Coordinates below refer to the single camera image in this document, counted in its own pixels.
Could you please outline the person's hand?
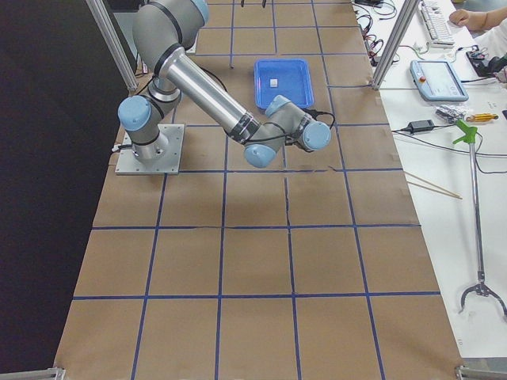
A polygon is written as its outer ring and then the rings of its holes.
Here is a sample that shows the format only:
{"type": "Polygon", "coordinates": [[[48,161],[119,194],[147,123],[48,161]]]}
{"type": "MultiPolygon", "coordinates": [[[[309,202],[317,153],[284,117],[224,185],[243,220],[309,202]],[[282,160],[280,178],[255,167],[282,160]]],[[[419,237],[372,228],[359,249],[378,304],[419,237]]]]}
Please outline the person's hand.
{"type": "Polygon", "coordinates": [[[448,17],[449,22],[453,25],[468,28],[473,27],[474,19],[473,13],[466,9],[458,9],[452,12],[448,17]]]}

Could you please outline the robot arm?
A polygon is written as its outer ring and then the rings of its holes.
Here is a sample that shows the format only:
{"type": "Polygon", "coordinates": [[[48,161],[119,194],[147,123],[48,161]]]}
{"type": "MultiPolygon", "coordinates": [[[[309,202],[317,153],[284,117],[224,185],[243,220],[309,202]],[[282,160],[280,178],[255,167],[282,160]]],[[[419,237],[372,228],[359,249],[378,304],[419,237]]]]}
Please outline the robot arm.
{"type": "Polygon", "coordinates": [[[268,166],[283,145],[296,145],[306,152],[326,147],[330,127],[286,97],[275,96],[265,112],[267,121],[259,123],[186,55],[208,18],[205,1],[149,1],[136,13],[133,39],[153,77],[147,88],[124,99],[118,108],[120,124],[131,140],[133,161],[154,165],[175,156],[171,148],[176,139],[159,124],[182,96],[242,144],[246,161],[254,167],[268,166]]]}

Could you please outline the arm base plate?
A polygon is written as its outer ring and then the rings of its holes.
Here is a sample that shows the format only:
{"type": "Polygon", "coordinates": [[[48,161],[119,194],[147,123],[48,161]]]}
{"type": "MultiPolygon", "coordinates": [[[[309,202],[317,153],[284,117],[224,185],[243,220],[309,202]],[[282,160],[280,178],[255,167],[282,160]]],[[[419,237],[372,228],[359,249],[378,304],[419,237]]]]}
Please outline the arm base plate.
{"type": "Polygon", "coordinates": [[[135,145],[128,133],[124,134],[123,145],[116,162],[117,175],[178,175],[181,151],[184,142],[184,124],[158,125],[158,138],[151,144],[135,145]]]}

